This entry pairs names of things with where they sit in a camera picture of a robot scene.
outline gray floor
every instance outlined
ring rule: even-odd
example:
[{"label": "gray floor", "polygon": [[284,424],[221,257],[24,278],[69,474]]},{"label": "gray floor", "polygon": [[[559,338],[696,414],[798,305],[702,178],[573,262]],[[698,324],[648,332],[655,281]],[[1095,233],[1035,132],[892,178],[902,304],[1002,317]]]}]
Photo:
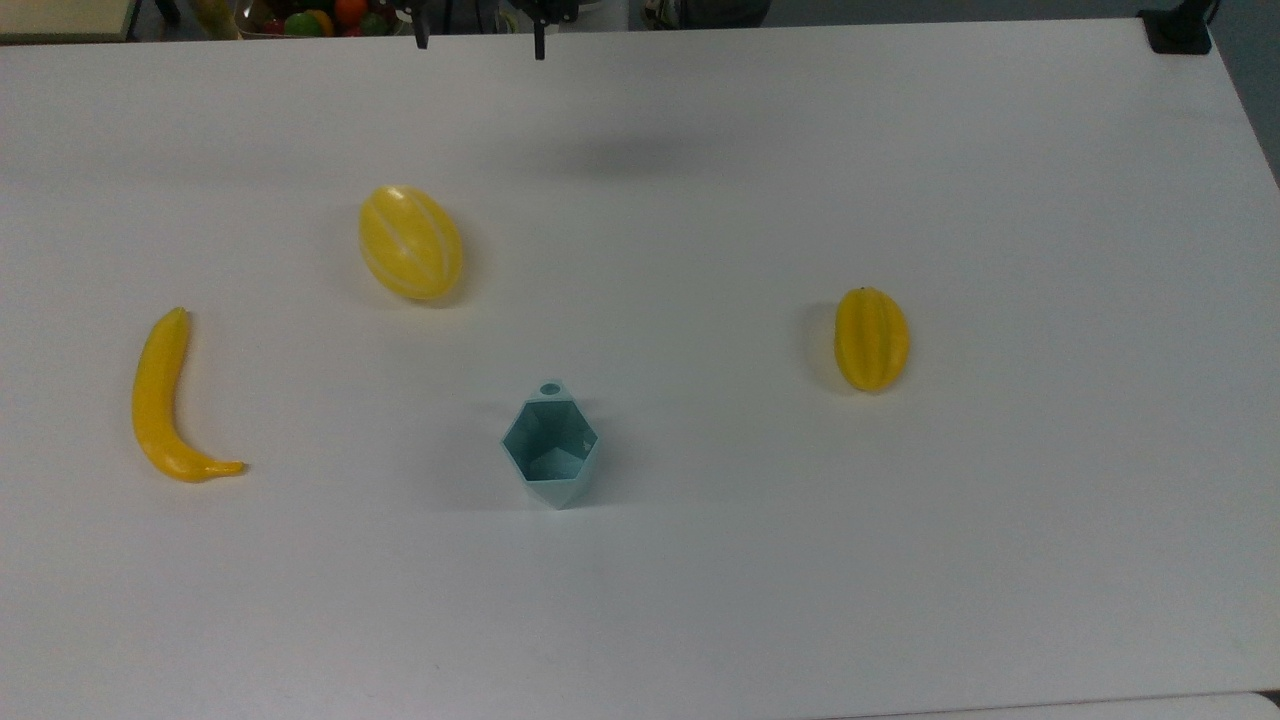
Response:
[{"label": "gray floor", "polygon": [[[493,0],[476,0],[481,8]],[[631,27],[640,24],[644,0],[631,3]],[[1172,8],[1176,0],[773,0],[764,24],[772,27],[1132,18],[1142,8]],[[458,3],[457,32],[475,31],[475,5]],[[1244,110],[1271,172],[1280,178],[1280,0],[1222,0],[1212,26]],[[142,0],[136,35],[143,41],[204,40],[192,13],[166,28],[151,0]]]}]

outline plastic fruit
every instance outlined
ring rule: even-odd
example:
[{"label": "plastic fruit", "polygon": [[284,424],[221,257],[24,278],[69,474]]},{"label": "plastic fruit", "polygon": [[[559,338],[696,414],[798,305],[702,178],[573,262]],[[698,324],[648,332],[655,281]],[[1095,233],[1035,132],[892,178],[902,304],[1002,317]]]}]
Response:
[{"label": "plastic fruit", "polygon": [[902,309],[874,287],[849,291],[836,309],[836,364],[849,384],[876,392],[906,365],[911,338]]},{"label": "plastic fruit", "polygon": [[387,20],[388,27],[390,23],[399,19],[396,17],[396,6],[388,0],[369,0],[369,12],[381,15],[383,19]]},{"label": "plastic fruit", "polygon": [[453,220],[416,187],[379,187],[360,208],[360,254],[378,282],[415,300],[449,292],[462,274]]},{"label": "plastic fruit", "polygon": [[238,460],[214,460],[193,450],[174,428],[174,393],[182,363],[187,357],[191,320],[174,307],[151,328],[138,374],[133,379],[133,436],[142,452],[161,473],[178,480],[198,483],[244,470]]},{"label": "plastic fruit", "polygon": [[321,27],[320,20],[310,13],[293,13],[284,19],[284,35],[324,37],[324,27]]},{"label": "plastic fruit", "polygon": [[374,13],[366,13],[364,18],[360,18],[360,31],[370,37],[387,35],[388,27],[387,20]]},{"label": "plastic fruit", "polygon": [[357,27],[367,12],[369,3],[365,0],[338,0],[333,4],[333,17],[344,28]]},{"label": "plastic fruit", "polygon": [[320,32],[323,32],[325,37],[333,37],[333,20],[329,19],[329,15],[326,15],[324,10],[307,10],[307,14],[320,23]]}]

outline black clamp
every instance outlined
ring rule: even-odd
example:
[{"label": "black clamp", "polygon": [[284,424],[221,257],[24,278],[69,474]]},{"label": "black clamp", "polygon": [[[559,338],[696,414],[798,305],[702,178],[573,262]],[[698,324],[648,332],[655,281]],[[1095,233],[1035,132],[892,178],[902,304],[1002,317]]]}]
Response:
[{"label": "black clamp", "polygon": [[[1147,41],[1151,49],[1161,55],[1208,55],[1213,41],[1208,37],[1208,23],[1217,14],[1220,0],[1183,0],[1172,10],[1138,10],[1147,28]],[[1213,12],[1208,19],[1204,13],[1210,5]]]}]

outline yellow banana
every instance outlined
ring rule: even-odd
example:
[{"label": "yellow banana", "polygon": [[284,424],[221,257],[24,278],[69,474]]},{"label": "yellow banana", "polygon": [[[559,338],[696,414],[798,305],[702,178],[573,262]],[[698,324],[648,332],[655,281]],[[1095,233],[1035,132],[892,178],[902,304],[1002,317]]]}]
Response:
[{"label": "yellow banana", "polygon": [[244,464],[214,460],[193,450],[174,428],[174,391],[187,357],[189,334],[191,320],[182,307],[174,307],[151,328],[138,360],[138,374],[133,379],[133,434],[142,452],[161,473],[178,480],[201,483],[239,474]]}]

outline red fruit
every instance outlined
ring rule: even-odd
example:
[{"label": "red fruit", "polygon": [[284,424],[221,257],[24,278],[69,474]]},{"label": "red fruit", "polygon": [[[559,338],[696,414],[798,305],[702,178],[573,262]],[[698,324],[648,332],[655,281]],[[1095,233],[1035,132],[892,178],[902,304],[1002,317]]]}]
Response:
[{"label": "red fruit", "polygon": [[342,27],[356,27],[360,18],[369,12],[369,3],[365,0],[338,0],[333,4],[333,17]]}]

